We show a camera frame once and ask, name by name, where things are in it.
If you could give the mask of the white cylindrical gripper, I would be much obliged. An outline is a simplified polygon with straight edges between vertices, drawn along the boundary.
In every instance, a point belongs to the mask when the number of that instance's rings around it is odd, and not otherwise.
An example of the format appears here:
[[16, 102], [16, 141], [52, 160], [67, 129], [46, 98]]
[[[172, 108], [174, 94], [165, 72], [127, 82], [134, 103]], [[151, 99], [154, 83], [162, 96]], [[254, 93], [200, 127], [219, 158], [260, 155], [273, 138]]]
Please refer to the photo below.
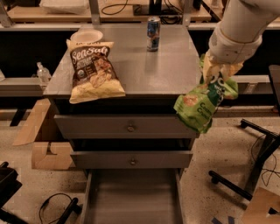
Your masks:
[[217, 24], [209, 39], [209, 49], [204, 57], [202, 69], [203, 80], [208, 84], [221, 71], [224, 81], [237, 74], [243, 67], [245, 60], [250, 59], [263, 42], [259, 36], [249, 43], [238, 43], [228, 38]]

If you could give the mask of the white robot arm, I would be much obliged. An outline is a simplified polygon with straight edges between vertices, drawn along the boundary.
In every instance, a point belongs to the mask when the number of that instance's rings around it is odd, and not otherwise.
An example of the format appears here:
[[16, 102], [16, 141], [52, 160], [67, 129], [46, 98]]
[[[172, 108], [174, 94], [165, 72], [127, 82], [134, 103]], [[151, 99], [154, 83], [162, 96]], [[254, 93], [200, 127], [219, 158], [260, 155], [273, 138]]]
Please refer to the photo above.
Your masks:
[[203, 79], [235, 75], [263, 41], [267, 26], [280, 16], [280, 0], [229, 0], [209, 39]]

